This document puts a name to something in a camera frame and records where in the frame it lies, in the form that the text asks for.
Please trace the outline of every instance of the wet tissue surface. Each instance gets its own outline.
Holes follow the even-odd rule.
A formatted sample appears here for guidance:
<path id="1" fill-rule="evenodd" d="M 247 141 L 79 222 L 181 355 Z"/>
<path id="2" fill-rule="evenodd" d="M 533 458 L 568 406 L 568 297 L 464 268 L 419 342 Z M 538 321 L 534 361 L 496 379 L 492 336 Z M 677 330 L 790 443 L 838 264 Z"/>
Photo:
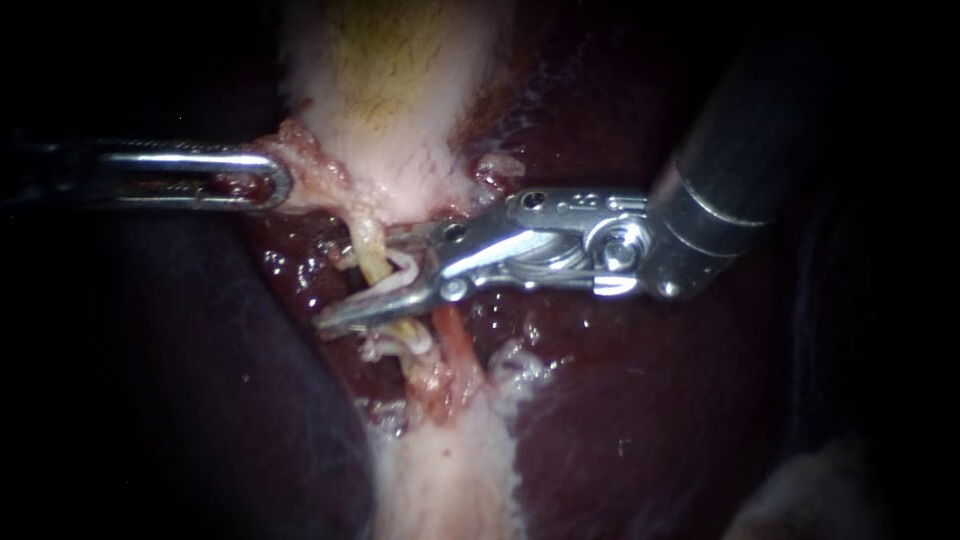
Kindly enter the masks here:
<path id="1" fill-rule="evenodd" d="M 111 135 L 273 133 L 285 116 L 276 14 L 248 11 L 229 31 L 178 22 L 190 46 L 116 29 L 147 43 L 154 69 L 122 90 L 98 85 L 90 102 L 114 111 L 98 122 L 67 105 L 82 101 L 70 92 L 51 108 Z M 751 22 L 698 29 L 715 44 L 704 50 L 683 39 L 680 7 L 559 2 L 550 13 L 529 26 L 538 40 L 516 55 L 499 114 L 458 139 L 468 177 L 485 155 L 523 163 L 523 177 L 491 180 L 498 194 L 647 187 Z M 463 503 L 476 538 L 719 537 L 784 452 L 862 422 L 850 373 L 863 353 L 849 351 L 866 330 L 831 328 L 865 309 L 869 279 L 850 277 L 870 275 L 864 211 L 844 189 L 817 189 L 774 241 L 684 305 L 505 289 L 435 313 L 431 328 L 464 331 L 438 339 L 466 344 L 481 368 L 459 431 L 405 424 L 395 359 L 364 362 L 361 338 L 311 331 L 309 317 L 349 289 L 323 251 L 348 234 L 328 213 L 11 218 L 9 249 L 27 265 L 8 269 L 11 282 L 44 299 L 16 304 L 21 318 L 60 335 L 35 341 L 34 362 L 56 374 L 25 380 L 76 396 L 23 424 L 22 440 L 60 456 L 61 486 L 25 492 L 87 508 L 88 491 L 103 491 L 77 522 L 109 534 L 149 522 L 227 538 L 430 537 L 435 519 L 407 518 L 462 510 L 443 500 L 460 490 L 478 494 Z M 46 231 L 53 247 L 37 240 Z M 807 344 L 791 341 L 798 333 Z M 62 429 L 38 428 L 50 424 Z"/>

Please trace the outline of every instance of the yellow fat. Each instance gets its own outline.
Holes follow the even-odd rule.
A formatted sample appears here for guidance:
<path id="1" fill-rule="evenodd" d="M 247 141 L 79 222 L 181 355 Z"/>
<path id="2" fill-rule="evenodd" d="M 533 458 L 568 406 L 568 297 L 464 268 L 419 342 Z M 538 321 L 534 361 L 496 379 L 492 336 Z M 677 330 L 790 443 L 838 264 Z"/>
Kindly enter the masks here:
<path id="1" fill-rule="evenodd" d="M 335 0 L 326 7 L 329 60 L 351 125 L 374 132 L 421 104 L 451 30 L 452 0 Z"/>

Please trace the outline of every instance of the metal clamp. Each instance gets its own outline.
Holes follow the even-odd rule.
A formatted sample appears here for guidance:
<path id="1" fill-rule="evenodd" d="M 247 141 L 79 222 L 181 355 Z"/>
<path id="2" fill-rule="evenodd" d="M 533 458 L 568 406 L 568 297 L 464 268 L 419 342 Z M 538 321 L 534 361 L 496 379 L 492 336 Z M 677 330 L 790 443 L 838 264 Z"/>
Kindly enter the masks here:
<path id="1" fill-rule="evenodd" d="M 441 290 L 448 301 L 474 288 L 512 285 L 638 293 L 651 237 L 646 195 L 636 191 L 526 189 L 497 210 L 441 229 Z"/>

